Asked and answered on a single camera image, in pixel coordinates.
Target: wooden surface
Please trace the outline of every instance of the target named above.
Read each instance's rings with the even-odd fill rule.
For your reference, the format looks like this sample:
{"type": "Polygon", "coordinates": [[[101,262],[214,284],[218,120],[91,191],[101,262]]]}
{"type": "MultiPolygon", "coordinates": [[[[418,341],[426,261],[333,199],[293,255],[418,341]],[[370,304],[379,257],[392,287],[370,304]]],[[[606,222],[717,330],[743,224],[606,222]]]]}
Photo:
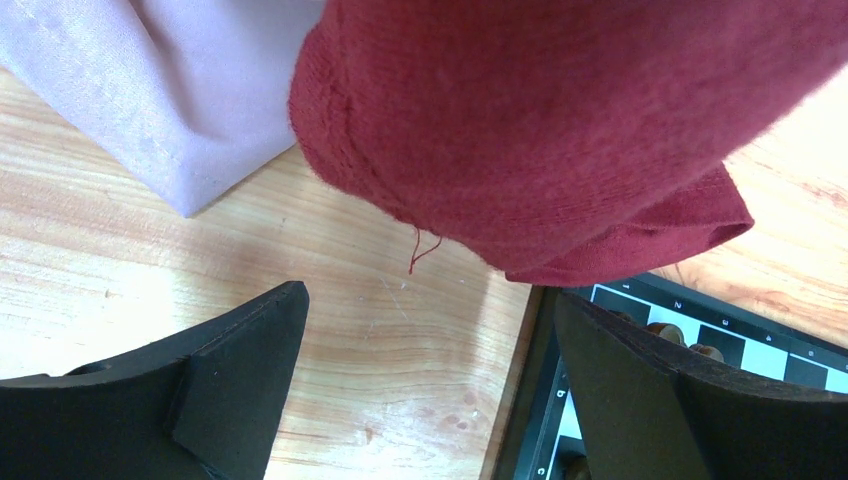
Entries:
{"type": "MultiPolygon", "coordinates": [[[[848,346],[846,123],[843,74],[730,160],[754,231],[660,273],[848,346]]],[[[408,276],[414,231],[296,149],[182,219],[0,70],[0,186],[0,378],[60,375],[299,279],[312,306],[267,478],[489,471],[529,288],[451,242],[408,276]]]]}

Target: red thread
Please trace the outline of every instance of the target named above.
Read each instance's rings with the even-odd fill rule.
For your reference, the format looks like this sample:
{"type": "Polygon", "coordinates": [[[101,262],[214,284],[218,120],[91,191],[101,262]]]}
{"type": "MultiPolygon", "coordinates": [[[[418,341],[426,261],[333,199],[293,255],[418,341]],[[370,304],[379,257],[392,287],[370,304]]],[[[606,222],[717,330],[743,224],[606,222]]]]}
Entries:
{"type": "Polygon", "coordinates": [[[427,255],[428,253],[433,252],[433,250],[439,248],[439,245],[442,244],[442,237],[439,236],[439,241],[438,241],[438,243],[436,243],[435,247],[432,247],[429,250],[427,250],[426,252],[422,253],[421,255],[416,256],[415,254],[418,253],[418,247],[421,246],[421,229],[418,228],[418,227],[415,227],[415,233],[417,235],[417,239],[415,240],[415,250],[412,251],[412,260],[409,261],[409,274],[410,275],[412,275],[412,269],[413,269],[413,267],[415,267],[415,262],[420,260],[421,257],[423,257],[424,255],[427,255]]]}

